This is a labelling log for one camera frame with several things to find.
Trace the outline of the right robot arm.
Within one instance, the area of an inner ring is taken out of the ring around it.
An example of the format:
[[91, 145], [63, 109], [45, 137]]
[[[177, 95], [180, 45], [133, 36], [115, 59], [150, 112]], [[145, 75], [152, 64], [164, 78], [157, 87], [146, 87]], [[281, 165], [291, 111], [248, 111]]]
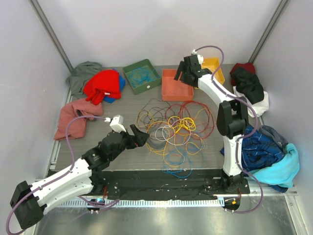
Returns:
[[217, 129], [224, 141], [224, 164], [221, 175], [221, 188], [233, 193], [244, 183], [241, 151], [243, 136], [248, 126], [245, 99], [235, 97], [221, 85], [209, 69], [201, 67], [200, 55], [189, 55], [179, 63], [175, 80], [205, 92], [218, 106]]

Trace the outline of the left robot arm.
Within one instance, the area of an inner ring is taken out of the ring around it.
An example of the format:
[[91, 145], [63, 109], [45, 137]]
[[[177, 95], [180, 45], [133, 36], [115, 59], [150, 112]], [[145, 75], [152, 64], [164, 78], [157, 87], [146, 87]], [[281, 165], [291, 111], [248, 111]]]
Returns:
[[43, 180], [28, 184], [20, 182], [12, 195], [6, 232], [11, 234], [9, 223], [15, 216], [21, 229], [37, 224], [52, 209], [67, 200], [84, 194], [100, 195], [105, 181], [100, 175], [124, 150], [145, 145], [149, 134], [130, 125], [128, 131], [111, 131], [97, 146], [88, 150], [67, 168]]

